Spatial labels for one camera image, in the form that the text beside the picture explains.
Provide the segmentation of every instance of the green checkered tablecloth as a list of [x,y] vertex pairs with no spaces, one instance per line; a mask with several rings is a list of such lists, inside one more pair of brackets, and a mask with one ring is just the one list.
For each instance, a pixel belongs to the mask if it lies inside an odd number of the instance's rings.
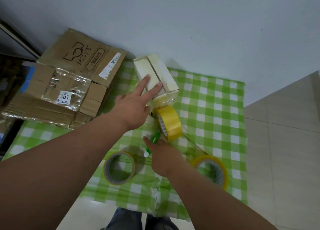
[[[218,79],[176,69],[169,69],[180,92],[173,105],[184,128],[184,136],[171,142],[187,161],[207,153],[221,159],[229,174],[227,192],[247,203],[246,132],[243,116],[245,84]],[[114,89],[104,104],[103,113],[114,106],[119,94],[132,91],[136,85],[133,62],[125,60],[117,73]],[[136,162],[134,177],[121,186],[107,183],[102,160],[79,197],[114,204],[134,211],[189,220],[181,199],[168,179],[151,168],[152,155],[144,158],[143,136],[157,129],[151,116],[146,123],[126,132],[106,155],[127,151]],[[56,126],[26,121],[5,155],[5,159],[68,132]],[[116,164],[119,170],[128,168],[126,161]]]

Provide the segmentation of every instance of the leg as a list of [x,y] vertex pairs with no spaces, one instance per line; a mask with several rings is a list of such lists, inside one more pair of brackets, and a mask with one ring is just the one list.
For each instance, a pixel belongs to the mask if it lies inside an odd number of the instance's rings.
[[141,212],[118,207],[105,230],[142,230]]
[[171,221],[170,217],[153,217],[151,215],[146,216],[146,228],[145,230],[179,230],[179,228]]

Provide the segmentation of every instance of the packing tape roll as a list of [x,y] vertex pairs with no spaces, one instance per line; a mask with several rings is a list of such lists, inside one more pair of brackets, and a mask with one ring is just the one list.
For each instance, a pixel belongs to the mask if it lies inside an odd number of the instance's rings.
[[157,109],[161,130],[167,141],[172,141],[182,136],[182,127],[177,112],[171,106]]
[[[130,173],[130,176],[128,178],[126,178],[125,180],[116,180],[112,175],[111,175],[111,171],[110,171],[110,167],[111,167],[111,163],[112,161],[117,157],[117,156],[121,156],[121,155],[126,155],[132,163],[132,171]],[[136,165],[134,163],[134,158],[127,152],[124,151],[117,151],[113,154],[110,155],[110,157],[108,157],[108,159],[106,159],[106,161],[104,162],[103,165],[103,173],[104,173],[104,177],[106,178],[106,180],[112,184],[112,185],[123,185],[125,183],[127,183],[133,176],[134,176],[134,172],[136,169]]]
[[211,155],[202,155],[192,162],[192,166],[198,169],[202,163],[210,163],[213,166],[215,171],[215,179],[213,182],[226,190],[228,187],[229,176],[227,169],[221,160]]

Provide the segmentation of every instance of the white wall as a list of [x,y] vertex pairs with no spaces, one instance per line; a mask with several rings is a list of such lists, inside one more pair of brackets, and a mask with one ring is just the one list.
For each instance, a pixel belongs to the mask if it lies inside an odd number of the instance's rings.
[[319,70],[320,0],[0,0],[44,51],[68,27],[167,66],[247,84],[245,105]]

